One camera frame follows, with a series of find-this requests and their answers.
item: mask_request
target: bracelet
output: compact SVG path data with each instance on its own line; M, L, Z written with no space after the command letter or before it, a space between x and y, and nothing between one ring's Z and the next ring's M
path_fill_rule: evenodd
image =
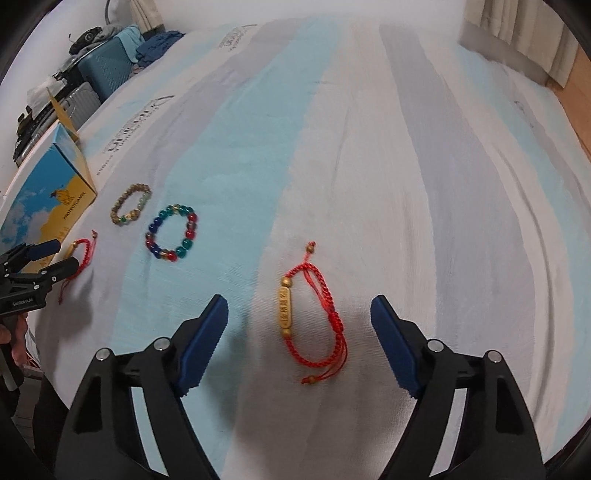
M347 347L347 341L345 340L345 335L343 334L343 322L340 321L340 317L338 312L335 310L335 303L333 301L332 295L330 294L330 290L324 281L324 277L318 268L311 264L308 260L310 256L314 253L314 248L316 247L315 242L309 242L306 245L306 254L304 256L304 261L296 265L294 268L289 270L285 274L285 276L281 279L281 287L279 287L278 292L278 299L279 299L279 315L278 315L278 322L279 327L281 328L281 336L285 340L285 344L287 345L287 349L291 356L301 365L310 368L325 368L328 369L320 374L320 375L310 375L308 377L304 377L301 380L303 384L315 384L321 380L326 380L327 378L333 377L345 366L345 362L347 361L347 355L349 353ZM303 272L306 281L309 283L310 287L316 293L316 296L320 300L320 304L322 308L328 315L328 320L330 326L332 327L335 333L335 348L333 352L330 354L328 358L322 360L320 362L312 362L303 358L299 352L296 350L296 347L293 344L292 340L292 332L291 332L291 286L293 285L292 278L298 273ZM310 276L310 272L314 274L316 280L320 284L320 288L314 283L314 280Z
M156 233L158 228L162 225L162 222L172 215L182 215L187 217L187 230L185 231L185 238L180 247L175 250L166 250L160 248L156 243ZM176 262L179 258L184 258L187 255L187 250L191 250L193 246L193 240L195 240L196 229L197 229L197 215L191 207L185 205L169 205L164 210L161 210L158 216L148 227L146 233L146 247L150 250L156 258L162 260L170 260Z
M66 252L66 258L70 258L74 254L74 250L76 249L76 247L80 244L84 244L84 258L82 259L82 262L78 266L78 270L76 270L76 273L74 273L71 277L68 277L67 279L65 279L64 283L61 284L60 296L57 299L57 302L60 305L64 301L64 292L66 291L66 287L70 284L70 282L72 280L74 280L78 275L80 275L84 271L84 269L86 267L88 267L88 265L90 265L90 262L92 261L92 256L95 254L96 238L98 236L99 236L99 234L93 230L92 231L92 242L90 240L88 240L87 238L81 238L79 240L74 240L72 242L72 244L70 245L70 248Z
M140 198L138 202L137 208L131 210L129 213L126 213L125 215L120 217L118 215L118 212L121 208L121 205L123 205L124 201L131 197L135 192L144 192L142 198ZM119 200L117 200L115 206L111 209L111 221L115 225L125 225L127 223L130 223L132 220L137 220L139 218L139 214L142 210L144 210L146 202L150 199L151 196L152 191L150 190L149 186L147 186L144 183L134 183L131 187L125 190L125 193L121 197L119 197Z

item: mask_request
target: red string bracelet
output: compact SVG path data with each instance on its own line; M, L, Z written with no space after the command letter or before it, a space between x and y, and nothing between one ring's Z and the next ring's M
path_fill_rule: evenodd
M76 273L74 273L71 277L68 277L67 279L65 279L64 283L61 284L60 297L58 299L58 303L60 305L64 301L64 291L66 290L66 287L70 284L70 282L72 280L74 280L78 275L80 275L84 271L84 269L86 267L88 267L88 265L90 265L90 262L92 261L92 256L95 254L96 238L98 236L99 236L99 234L93 230L92 231L92 242L90 240L88 240L87 238L81 238L79 240L75 240L74 242L72 242L72 245L70 246L70 249L68 250L68 253L66 254L66 258L71 257L72 254L74 253L74 250L76 249L76 247L80 244L85 245L84 258L82 259L82 262L78 266L78 270L76 270Z
M326 368L328 367L325 372L321 373L320 375L310 375L308 377L304 377L301 379L303 384L315 384L321 380L326 380L327 378L333 377L343 368L345 362L347 361L348 349L347 349L347 341L345 340L345 336L343 334L343 322L340 321L340 317L338 312L335 310L335 303L333 301L332 295L330 294L330 290L324 281L324 277L318 268L311 264L308 260L310 256L314 253L314 247L316 246L315 242L309 242L306 245L306 254L304 256L304 261L296 265L294 268L289 270L285 274L285 276L281 279L281 287L279 287L278 292L278 299L279 299L279 316L278 322L279 326L281 327L281 336L285 340L285 344L287 345L287 349L289 350L291 356L301 365L310 368ZM316 296L320 300L320 304L324 311L328 315L328 321L330 326L332 327L333 331L335 332L335 348L333 349L330 356L320 362L312 362L304 357L302 357L296 347L293 344L292 340L292 332L291 332L291 286L293 285L292 278L298 273L303 272L304 278L312 287ZM314 280L312 279L310 272L316 277L316 280L320 284L320 288L316 285Z

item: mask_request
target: cardboard box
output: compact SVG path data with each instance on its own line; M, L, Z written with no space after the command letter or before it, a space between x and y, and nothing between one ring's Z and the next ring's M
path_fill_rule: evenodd
M0 252L19 244L63 242L96 189L82 152L56 122L23 161L0 205ZM37 272L51 257L31 262L23 272Z

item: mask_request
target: screw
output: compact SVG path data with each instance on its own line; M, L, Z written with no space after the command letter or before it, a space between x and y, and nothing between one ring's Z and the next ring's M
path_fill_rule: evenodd
M154 342L154 348L161 352L170 346L170 340L166 337L160 337Z
M488 359L493 362L494 364L499 363L501 360L503 360L503 356L497 352L496 350L491 350L490 352L488 352L486 354L486 356L488 357Z
M427 342L427 348L432 352L441 352L443 350L443 344L439 340L429 340Z
M111 352L109 352L108 348L101 348L95 355L97 360L100 360L101 362L103 360L107 360L109 358L109 355L111 354Z

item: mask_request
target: bed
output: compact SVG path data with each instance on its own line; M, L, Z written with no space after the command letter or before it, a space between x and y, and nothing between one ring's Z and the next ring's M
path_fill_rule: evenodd
M80 137L99 195L64 244L94 229L96 252L63 304L54 291L30 318L66 404L99 348L143 349L220 293L228 328L183 399L216 471L377 478L414 405L369 322L384 294L428 338L503 353L544 460L589 418L591 165L548 89L397 25L227 25L186 35ZM132 183L154 194L117 227L109 212ZM144 233L175 203L200 221L193 249L171 263ZM178 245L176 220L159 233L166 248ZM312 240L350 350L339 375L307 386L275 318L279 280ZM301 278L293 292L297 345L323 357L333 342L323 310ZM456 400L434 473L453 451Z

